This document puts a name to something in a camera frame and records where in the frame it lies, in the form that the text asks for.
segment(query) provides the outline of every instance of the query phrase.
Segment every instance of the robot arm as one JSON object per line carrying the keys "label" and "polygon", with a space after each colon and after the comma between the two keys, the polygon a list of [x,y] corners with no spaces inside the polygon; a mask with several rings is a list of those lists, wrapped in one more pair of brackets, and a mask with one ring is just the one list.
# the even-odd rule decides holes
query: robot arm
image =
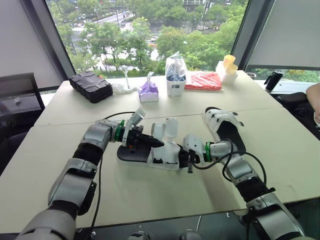
{"label": "robot arm", "polygon": [[261,239],[292,239],[304,236],[298,221],[275,195],[274,188],[268,189],[253,167],[237,152],[237,146],[229,141],[207,142],[204,146],[194,135],[188,135],[183,147],[194,152],[193,163],[215,162],[226,165],[226,174],[238,189],[248,208],[248,222],[252,223]]}
{"label": "robot arm", "polygon": [[48,209],[36,215],[17,240],[73,240],[77,215],[85,214],[93,201],[97,186],[93,179],[108,143],[121,142],[133,146],[139,140],[153,147],[164,145],[158,139],[142,134],[143,127],[133,127],[143,116],[144,112],[138,109],[126,127],[123,122],[107,119],[91,125],[53,184],[48,196]]}

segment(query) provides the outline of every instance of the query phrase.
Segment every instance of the yellow cup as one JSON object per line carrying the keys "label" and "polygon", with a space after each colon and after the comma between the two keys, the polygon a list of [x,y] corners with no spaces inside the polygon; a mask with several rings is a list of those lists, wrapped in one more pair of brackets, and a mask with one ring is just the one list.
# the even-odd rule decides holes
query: yellow cup
{"label": "yellow cup", "polygon": [[235,64],[228,64],[225,68],[226,74],[232,75],[238,70],[238,66]]}
{"label": "yellow cup", "polygon": [[226,68],[228,64],[233,64],[235,62],[235,60],[236,60],[235,56],[225,55],[224,58],[223,58],[223,66],[224,66],[224,68]]}

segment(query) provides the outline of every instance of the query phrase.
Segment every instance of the black chair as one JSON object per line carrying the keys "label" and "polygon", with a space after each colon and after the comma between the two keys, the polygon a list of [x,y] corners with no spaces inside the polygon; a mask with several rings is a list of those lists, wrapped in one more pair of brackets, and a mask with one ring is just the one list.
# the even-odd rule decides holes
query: black chair
{"label": "black chair", "polygon": [[44,109],[33,73],[0,77],[0,175]]}
{"label": "black chair", "polygon": [[314,121],[314,109],[304,92],[279,95],[275,99],[320,140],[320,129]]}

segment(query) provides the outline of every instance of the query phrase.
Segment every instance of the person's arm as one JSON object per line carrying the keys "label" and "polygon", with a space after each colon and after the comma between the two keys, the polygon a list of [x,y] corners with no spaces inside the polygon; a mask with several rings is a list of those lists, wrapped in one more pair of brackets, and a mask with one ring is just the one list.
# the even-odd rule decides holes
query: person's arm
{"label": "person's arm", "polygon": [[320,124],[320,83],[308,87],[306,97],[315,112],[315,121]]}

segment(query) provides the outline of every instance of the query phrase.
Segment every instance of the purple tissue box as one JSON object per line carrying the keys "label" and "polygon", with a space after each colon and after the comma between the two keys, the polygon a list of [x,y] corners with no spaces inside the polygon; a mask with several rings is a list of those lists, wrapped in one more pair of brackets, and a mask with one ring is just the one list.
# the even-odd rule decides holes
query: purple tissue box
{"label": "purple tissue box", "polygon": [[158,88],[153,82],[150,82],[150,85],[146,82],[143,86],[139,87],[138,93],[141,103],[157,102],[159,100]]}

